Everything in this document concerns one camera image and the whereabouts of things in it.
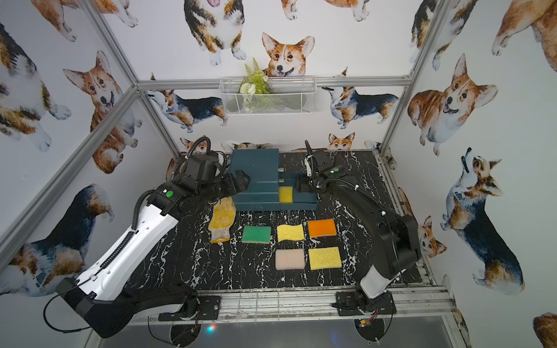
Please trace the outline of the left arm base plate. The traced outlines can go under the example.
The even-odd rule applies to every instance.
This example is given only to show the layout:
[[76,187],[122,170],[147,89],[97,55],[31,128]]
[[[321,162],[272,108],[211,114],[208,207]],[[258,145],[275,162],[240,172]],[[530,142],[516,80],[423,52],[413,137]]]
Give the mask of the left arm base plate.
[[220,296],[189,296],[179,310],[170,313],[161,313],[158,320],[216,320],[220,312]]

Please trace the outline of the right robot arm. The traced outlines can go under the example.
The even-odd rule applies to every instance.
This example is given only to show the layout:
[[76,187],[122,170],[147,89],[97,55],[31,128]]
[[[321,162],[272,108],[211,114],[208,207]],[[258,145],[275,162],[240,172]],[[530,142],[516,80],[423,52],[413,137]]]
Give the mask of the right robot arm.
[[371,268],[355,288],[355,304],[334,306],[377,312],[377,303],[387,294],[387,287],[422,259],[418,223],[412,215],[399,215],[372,197],[356,176],[326,151],[312,149],[309,141],[305,141],[305,147],[306,174],[297,177],[296,189],[329,194],[355,213],[371,234]]

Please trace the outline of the bright yellow sponge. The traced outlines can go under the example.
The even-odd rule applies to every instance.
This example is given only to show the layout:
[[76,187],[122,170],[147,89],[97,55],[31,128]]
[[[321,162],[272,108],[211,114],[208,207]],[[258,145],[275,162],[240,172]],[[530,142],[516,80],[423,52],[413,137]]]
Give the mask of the bright yellow sponge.
[[294,202],[294,188],[292,186],[280,186],[279,201],[281,204],[292,204]]

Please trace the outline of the teal bottom drawer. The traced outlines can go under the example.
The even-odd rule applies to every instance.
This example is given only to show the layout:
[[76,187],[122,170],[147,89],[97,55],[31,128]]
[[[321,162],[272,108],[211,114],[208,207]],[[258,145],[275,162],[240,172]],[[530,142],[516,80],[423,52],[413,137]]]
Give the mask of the teal bottom drawer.
[[317,195],[312,193],[298,193],[294,188],[294,202],[292,204],[281,204],[281,210],[309,210],[314,211],[317,209],[318,200]]

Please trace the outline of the green beige sponge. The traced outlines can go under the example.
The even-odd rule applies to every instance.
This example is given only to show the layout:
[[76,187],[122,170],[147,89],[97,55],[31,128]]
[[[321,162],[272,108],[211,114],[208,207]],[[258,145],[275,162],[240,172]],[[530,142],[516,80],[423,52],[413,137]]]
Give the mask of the green beige sponge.
[[242,234],[242,243],[269,244],[271,241],[270,226],[245,226]]

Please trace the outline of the pale pink sponge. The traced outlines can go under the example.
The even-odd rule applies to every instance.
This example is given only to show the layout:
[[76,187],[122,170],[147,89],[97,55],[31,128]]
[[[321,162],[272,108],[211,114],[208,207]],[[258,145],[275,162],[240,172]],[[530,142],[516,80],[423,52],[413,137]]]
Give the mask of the pale pink sponge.
[[303,270],[305,268],[303,249],[277,249],[275,256],[277,271]]

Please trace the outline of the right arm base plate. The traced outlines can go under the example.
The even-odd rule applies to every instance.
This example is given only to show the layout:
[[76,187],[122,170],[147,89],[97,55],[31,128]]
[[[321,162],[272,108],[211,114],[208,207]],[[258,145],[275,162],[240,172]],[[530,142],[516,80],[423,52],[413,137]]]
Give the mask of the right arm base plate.
[[379,295],[375,299],[369,299],[362,291],[337,292],[335,294],[333,308],[337,309],[338,316],[372,316],[394,315],[397,309],[393,294],[390,291]]

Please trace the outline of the teal drawer cabinet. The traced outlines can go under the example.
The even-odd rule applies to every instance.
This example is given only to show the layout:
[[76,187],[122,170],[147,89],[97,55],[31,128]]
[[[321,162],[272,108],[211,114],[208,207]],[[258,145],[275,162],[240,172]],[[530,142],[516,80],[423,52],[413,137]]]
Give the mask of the teal drawer cabinet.
[[233,195],[238,212],[279,211],[278,149],[234,150],[232,172],[243,171],[250,177],[246,191]]

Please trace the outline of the yellow green sponge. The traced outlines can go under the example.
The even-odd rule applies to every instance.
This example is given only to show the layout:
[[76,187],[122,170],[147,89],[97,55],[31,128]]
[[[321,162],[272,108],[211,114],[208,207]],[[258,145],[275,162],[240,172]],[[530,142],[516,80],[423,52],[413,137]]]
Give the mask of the yellow green sponge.
[[303,225],[281,225],[277,227],[278,242],[282,241],[302,241],[305,238]]

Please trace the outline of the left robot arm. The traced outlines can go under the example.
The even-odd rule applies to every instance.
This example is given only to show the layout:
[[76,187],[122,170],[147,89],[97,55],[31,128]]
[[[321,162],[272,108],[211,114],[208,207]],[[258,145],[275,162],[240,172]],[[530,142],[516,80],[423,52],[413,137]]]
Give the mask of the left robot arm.
[[101,338],[124,329],[134,317],[162,313],[172,306],[197,312],[197,293],[188,286],[174,286],[158,296],[140,299],[125,290],[129,278],[151,249],[192,209],[246,191],[251,178],[244,171],[231,172],[217,152],[193,149],[177,163],[171,180],[145,191],[136,201],[132,224],[120,239],[76,279],[65,278],[57,296],[65,300]]

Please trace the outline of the orange sponge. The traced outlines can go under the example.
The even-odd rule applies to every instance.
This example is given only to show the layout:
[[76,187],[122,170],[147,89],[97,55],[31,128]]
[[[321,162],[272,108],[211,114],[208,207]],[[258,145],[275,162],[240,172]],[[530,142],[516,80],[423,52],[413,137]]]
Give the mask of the orange sponge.
[[308,221],[308,233],[311,239],[336,236],[337,228],[334,219]]

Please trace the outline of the teal drawer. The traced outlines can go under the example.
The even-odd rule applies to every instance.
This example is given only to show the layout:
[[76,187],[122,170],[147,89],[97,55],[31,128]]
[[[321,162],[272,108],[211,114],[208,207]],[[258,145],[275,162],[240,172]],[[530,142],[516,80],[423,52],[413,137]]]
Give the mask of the teal drawer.
[[280,186],[292,186],[298,190],[301,189],[303,185],[308,185],[310,178],[307,177],[307,173],[296,173],[296,172],[279,172],[278,173]]
[[309,210],[314,211],[317,209],[318,200],[317,195],[312,193],[298,193],[294,188],[294,202],[292,204],[281,204],[281,210]]

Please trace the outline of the plain yellow rectangular sponge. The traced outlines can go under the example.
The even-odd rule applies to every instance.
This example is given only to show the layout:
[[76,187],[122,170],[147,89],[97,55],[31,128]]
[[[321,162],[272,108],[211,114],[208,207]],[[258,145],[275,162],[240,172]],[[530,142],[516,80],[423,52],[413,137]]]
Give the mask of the plain yellow rectangular sponge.
[[310,269],[312,271],[342,267],[342,260],[337,246],[309,249],[308,255],[310,260]]

